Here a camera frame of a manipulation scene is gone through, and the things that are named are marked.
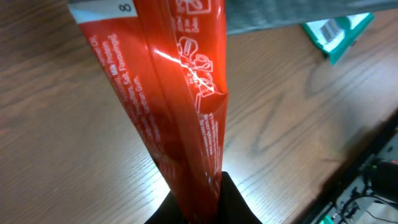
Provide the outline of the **red white small packet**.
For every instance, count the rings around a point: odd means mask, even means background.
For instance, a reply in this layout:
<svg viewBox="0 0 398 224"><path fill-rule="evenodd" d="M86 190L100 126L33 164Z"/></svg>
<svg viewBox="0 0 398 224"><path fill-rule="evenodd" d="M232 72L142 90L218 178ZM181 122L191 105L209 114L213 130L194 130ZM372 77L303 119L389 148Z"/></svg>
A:
<svg viewBox="0 0 398 224"><path fill-rule="evenodd" d="M177 204L214 223L226 84L223 1L69 1L68 9Z"/></svg>

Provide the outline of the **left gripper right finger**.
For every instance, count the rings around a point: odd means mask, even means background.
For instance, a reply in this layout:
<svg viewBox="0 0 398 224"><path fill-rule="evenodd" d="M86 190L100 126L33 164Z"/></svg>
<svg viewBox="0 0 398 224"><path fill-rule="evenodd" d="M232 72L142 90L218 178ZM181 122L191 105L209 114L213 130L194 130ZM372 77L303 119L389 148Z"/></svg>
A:
<svg viewBox="0 0 398 224"><path fill-rule="evenodd" d="M253 214L230 175L223 171L221 193L218 202L216 223L220 224L261 224Z"/></svg>

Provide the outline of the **green white package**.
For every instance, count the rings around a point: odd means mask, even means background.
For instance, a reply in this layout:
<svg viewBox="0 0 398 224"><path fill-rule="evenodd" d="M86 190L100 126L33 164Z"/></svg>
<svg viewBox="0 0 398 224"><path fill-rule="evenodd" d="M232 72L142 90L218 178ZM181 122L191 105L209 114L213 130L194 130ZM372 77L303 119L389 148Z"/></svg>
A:
<svg viewBox="0 0 398 224"><path fill-rule="evenodd" d="M315 47L334 65L373 21L371 12L302 24Z"/></svg>

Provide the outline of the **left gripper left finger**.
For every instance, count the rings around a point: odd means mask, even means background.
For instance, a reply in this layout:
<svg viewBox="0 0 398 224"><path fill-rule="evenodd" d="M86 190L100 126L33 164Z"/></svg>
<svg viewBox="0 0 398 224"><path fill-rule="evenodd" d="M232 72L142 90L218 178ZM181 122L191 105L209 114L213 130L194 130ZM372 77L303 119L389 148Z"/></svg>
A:
<svg viewBox="0 0 398 224"><path fill-rule="evenodd" d="M169 192L155 213L144 224L188 224L174 195Z"/></svg>

